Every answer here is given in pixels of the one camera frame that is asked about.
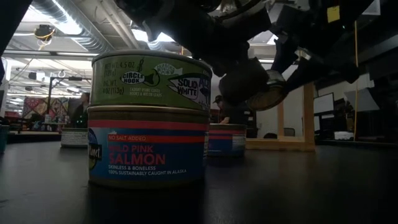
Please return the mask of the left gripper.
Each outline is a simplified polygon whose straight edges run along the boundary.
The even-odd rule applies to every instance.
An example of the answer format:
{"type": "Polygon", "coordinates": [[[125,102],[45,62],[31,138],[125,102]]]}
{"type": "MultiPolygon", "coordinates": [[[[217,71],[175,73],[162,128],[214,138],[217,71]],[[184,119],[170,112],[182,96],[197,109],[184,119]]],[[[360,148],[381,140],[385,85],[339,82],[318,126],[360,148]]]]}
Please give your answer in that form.
{"type": "Polygon", "coordinates": [[[220,93],[236,106],[260,92],[267,92],[269,76],[256,58],[248,59],[248,40],[269,30],[271,21],[263,2],[232,16],[212,17],[192,1],[148,1],[146,19],[152,36],[159,32],[205,61],[217,76],[220,93]]]}

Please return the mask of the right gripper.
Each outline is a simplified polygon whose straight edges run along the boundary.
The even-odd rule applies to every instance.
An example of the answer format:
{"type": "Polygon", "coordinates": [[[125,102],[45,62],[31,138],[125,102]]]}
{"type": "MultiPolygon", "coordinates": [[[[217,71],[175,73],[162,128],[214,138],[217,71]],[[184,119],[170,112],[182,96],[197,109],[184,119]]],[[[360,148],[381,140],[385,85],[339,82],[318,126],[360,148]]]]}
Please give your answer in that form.
{"type": "Polygon", "coordinates": [[[308,7],[284,5],[275,21],[275,71],[284,73],[304,50],[311,60],[301,60],[284,86],[291,91],[322,78],[355,82],[360,71],[348,56],[338,52],[341,38],[353,30],[355,20],[371,0],[308,1],[308,7]]]}

